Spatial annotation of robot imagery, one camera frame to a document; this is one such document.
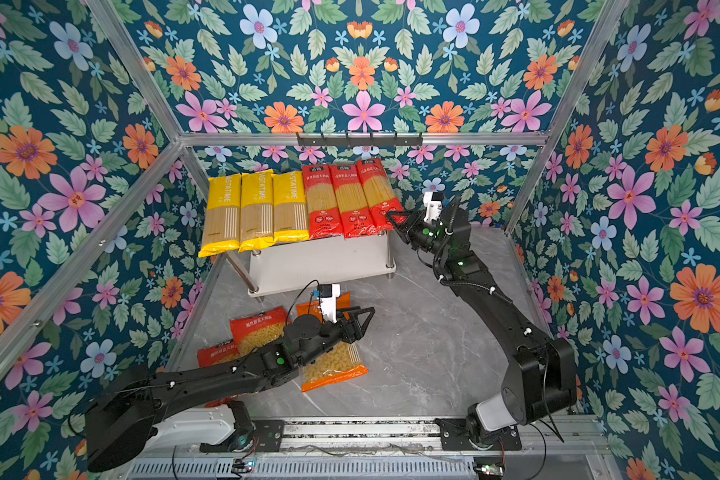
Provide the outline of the red spaghetti pack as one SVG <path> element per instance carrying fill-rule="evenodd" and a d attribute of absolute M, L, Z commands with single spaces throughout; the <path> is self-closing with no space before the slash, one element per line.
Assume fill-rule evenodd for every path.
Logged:
<path fill-rule="evenodd" d="M 310 238 L 321 239 L 343 235 L 330 169 L 325 165 L 302 168 Z"/>
<path fill-rule="evenodd" d="M 351 164 L 330 165 L 329 172 L 345 238 L 376 235 L 357 168 Z"/>
<path fill-rule="evenodd" d="M 356 168 L 375 226 L 381 231 L 392 231 L 394 223 L 387 214 L 390 211 L 402 212 L 403 206 L 392 189 L 381 160 L 359 160 Z"/>

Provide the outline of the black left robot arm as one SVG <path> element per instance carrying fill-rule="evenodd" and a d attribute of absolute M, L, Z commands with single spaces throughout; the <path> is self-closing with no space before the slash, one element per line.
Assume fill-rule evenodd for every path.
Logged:
<path fill-rule="evenodd" d="M 336 345 L 362 339 L 374 314 L 373 307 L 349 307 L 334 322 L 301 315 L 283 335 L 231 362 L 167 373 L 139 365 L 126 370 L 85 413 L 88 470 L 126 464 L 157 437 L 159 423 L 192 407 L 290 382 Z"/>

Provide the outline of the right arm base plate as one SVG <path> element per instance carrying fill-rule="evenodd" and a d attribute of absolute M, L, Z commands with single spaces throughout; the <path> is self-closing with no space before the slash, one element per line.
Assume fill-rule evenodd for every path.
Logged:
<path fill-rule="evenodd" d="M 515 426 L 485 430 L 476 418 L 436 418 L 441 447 L 445 451 L 519 451 L 520 434 Z"/>

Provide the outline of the red macaroni bag front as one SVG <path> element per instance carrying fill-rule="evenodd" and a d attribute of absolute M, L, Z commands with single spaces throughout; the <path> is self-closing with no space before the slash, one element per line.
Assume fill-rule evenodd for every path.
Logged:
<path fill-rule="evenodd" d="M 230 321 L 230 331 L 238 354 L 245 356 L 283 335 L 286 323 L 283 307 Z"/>

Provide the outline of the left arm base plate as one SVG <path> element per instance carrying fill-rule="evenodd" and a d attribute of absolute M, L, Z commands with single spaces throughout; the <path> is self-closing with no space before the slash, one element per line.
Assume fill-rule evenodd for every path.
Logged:
<path fill-rule="evenodd" d="M 233 433 L 217 445 L 202 443 L 203 453 L 271 453 L 278 452 L 284 438 L 283 420 L 253 420 L 252 429 L 245 433 Z"/>

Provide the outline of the red macaroni bag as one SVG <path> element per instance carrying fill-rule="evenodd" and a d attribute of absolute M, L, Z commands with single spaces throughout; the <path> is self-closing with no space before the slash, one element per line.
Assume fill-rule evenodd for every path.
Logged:
<path fill-rule="evenodd" d="M 283 307 L 230 321 L 230 331 L 238 354 L 245 356 L 283 335 L 286 323 Z"/>
<path fill-rule="evenodd" d="M 239 357 L 239 348 L 233 340 L 203 348 L 197 352 L 197 361 L 200 368 L 231 362 Z"/>

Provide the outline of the orange macaroni bag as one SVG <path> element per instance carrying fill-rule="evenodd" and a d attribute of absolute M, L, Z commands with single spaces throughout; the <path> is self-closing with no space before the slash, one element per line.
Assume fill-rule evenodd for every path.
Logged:
<path fill-rule="evenodd" d="M 339 343 L 302 369 L 303 393 L 364 376 L 368 369 L 354 344 Z"/>

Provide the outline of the yellow spaghetti pack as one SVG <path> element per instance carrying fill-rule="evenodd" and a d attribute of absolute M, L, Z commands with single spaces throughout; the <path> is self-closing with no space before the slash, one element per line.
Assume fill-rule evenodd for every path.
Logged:
<path fill-rule="evenodd" d="M 240 174 L 210 179 L 199 258 L 239 249 L 241 185 Z"/>
<path fill-rule="evenodd" d="M 276 244 L 310 238 L 306 194 L 300 171 L 273 178 L 274 240 Z"/>
<path fill-rule="evenodd" d="M 273 173 L 265 170 L 243 174 L 241 181 L 241 252 L 274 245 Z"/>

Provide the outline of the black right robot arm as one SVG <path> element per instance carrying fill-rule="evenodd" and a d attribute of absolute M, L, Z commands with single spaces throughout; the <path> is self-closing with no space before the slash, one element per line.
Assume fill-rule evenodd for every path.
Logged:
<path fill-rule="evenodd" d="M 455 197 L 434 195 L 422 210 L 389 210 L 386 219 L 401 240 L 432 255 L 435 279 L 469 305 L 491 331 L 508 367 L 501 390 L 472 405 L 465 419 L 469 441 L 485 447 L 516 425 L 550 418 L 577 401 L 571 345 L 553 338 L 525 316 L 472 250 L 471 224 Z"/>

